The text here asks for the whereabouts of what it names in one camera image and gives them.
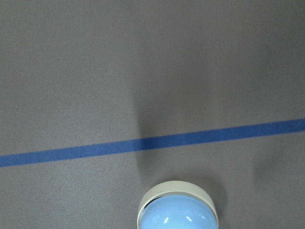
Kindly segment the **blue tape grid lines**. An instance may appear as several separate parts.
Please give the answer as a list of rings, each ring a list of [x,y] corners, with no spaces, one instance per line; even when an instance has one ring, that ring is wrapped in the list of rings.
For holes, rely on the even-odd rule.
[[[245,125],[191,133],[164,135],[110,143],[4,155],[0,157],[0,166],[22,166],[253,137],[282,135],[303,132],[304,130],[305,120],[301,118],[295,120]]]

